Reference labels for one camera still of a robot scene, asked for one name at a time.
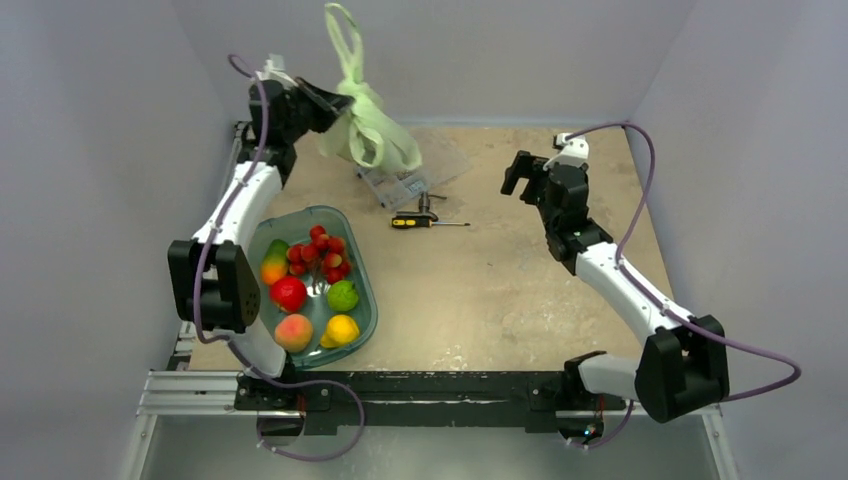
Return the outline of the orange fake peach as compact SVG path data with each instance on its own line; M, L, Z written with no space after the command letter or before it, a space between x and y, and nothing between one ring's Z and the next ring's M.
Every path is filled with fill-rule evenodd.
M304 315L285 316L275 327L275 342L289 353L304 351L312 341L314 329L312 322Z

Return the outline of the green plastic bag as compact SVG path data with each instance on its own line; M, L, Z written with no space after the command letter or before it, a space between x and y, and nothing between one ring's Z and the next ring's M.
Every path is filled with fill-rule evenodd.
M320 136L320 153L386 174L418 169L422 155L417 141L383 111L381 97L365 80L364 43L353 16L339 3L327 3L324 15L342 71L336 92L353 103Z

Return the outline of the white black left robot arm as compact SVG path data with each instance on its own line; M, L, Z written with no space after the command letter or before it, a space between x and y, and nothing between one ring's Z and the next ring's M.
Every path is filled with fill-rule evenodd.
M167 250L178 316L194 324L201 343L225 343L247 373L265 376L259 395L275 409L295 402L298 382L283 372L286 352L259 319L260 288L247 249L261 214L291 176L296 142L326 132L353 104L353 97L302 78L255 82L248 124L254 138L237 156L223 198L191 239Z

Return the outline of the yellow black screwdriver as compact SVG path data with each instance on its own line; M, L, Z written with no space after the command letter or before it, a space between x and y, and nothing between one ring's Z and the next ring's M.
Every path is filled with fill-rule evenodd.
M391 219L390 226L398 230L408 230L417 228L432 228L435 226L469 227L470 223L438 221L427 216L419 215L397 215Z

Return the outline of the yellow fake lemon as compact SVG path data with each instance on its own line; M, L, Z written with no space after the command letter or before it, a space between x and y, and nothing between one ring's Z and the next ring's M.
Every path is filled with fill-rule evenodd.
M356 321L348 315L331 317L319 341L324 349L335 349L353 343L360 337L360 329Z

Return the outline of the green fake guava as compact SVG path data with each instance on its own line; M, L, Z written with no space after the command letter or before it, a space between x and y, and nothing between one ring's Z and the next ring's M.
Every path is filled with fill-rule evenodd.
M350 280L340 280L332 284L325 295L327 305L335 312L348 312L359 303L359 294Z

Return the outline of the green orange fake mango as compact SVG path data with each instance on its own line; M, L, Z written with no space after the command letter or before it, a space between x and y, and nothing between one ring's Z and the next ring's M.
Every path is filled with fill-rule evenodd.
M272 286L289 273L287 253L289 245L280 239L272 240L260 263L260 280L267 286Z

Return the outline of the red fake lychee bunch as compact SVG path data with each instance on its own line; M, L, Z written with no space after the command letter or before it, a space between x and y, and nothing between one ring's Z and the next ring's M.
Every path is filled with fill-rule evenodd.
M288 273L296 277L306 274L314 281L324 280L333 285L345 280L354 270L349 242L331 235L321 224L309 230L309 241L292 245L286 252Z

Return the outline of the black aluminium base frame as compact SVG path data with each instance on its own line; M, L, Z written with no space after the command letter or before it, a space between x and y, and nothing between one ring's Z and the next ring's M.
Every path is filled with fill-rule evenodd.
M356 437L368 427L519 428L553 434L568 450L584 454L620 432L605 421L606 413L651 418L632 400L565 394L564 365L558 371L302 372L286 363L275 380L236 372L154 372L140 401L141 439L126 475L141 476L165 417L250 419L258 447L280 457L287 456L284 438L331 435L342 427Z

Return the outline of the red fake apple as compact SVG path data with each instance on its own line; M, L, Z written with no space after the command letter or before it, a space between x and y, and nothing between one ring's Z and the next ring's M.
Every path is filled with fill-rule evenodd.
M295 276L285 276L269 288L269 298L283 312L297 313L308 299L305 284Z

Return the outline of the clear plastic screw box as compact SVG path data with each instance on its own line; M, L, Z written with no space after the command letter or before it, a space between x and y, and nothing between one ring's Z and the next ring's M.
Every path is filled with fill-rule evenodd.
M418 142L422 154L422 165L417 170L387 175L362 167L355 169L357 176L375 195L377 204L390 211L416 202L423 192L435 193L439 185L471 168L467 155L441 130L414 126L411 135Z

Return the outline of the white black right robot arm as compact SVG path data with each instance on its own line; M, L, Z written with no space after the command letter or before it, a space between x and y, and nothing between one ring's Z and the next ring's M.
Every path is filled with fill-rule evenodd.
M589 215L588 167L556 164L516 153L501 192L527 184L523 202L540 214L548 250L573 276L594 289L625 322L642 351L639 359L595 351L567 361L561 392L576 407L601 394L641 404L666 423L729 396L725 332L713 316L693 316L668 299L619 252Z

